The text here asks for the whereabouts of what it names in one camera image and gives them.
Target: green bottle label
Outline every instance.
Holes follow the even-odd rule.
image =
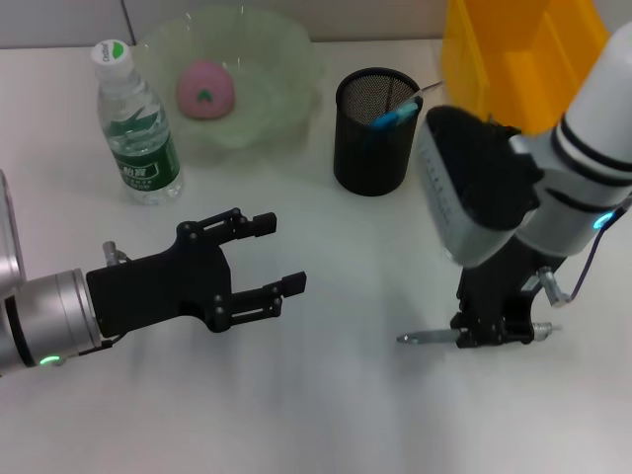
[[[167,141],[147,155],[126,156],[112,152],[120,176],[133,190],[156,191],[171,184],[180,173],[180,162],[171,135]]]

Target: plastic water bottle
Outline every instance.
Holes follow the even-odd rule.
[[[160,99],[134,70],[124,42],[101,41],[91,56],[99,121],[127,189],[143,204],[175,200],[184,182]]]

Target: green indicator light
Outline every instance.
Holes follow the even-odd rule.
[[[40,360],[39,365],[46,365],[47,363],[57,362],[59,360],[61,360],[61,357],[59,355],[49,355],[48,357],[44,357],[42,360]]]

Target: pink object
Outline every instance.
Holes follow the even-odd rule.
[[[178,108],[194,119],[219,119],[235,106],[235,86],[230,74],[210,61],[188,67],[176,88]]]

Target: robotic arm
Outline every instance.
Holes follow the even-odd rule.
[[[632,24],[610,39],[543,134],[523,136],[456,108],[430,110],[415,153],[439,236],[463,267],[459,312],[450,330],[399,341],[473,348],[546,339],[553,328],[531,322],[533,298],[544,288],[555,307],[572,301],[585,274],[568,295],[555,271],[630,206],[631,126]]]
[[[277,217],[248,220],[232,209],[178,226],[174,245],[132,261],[104,244],[108,266],[25,281],[11,198],[0,172],[0,374],[60,364],[111,348],[125,334],[181,315],[215,333],[280,315],[282,300],[305,290],[306,275],[233,293],[220,245],[277,230]]]

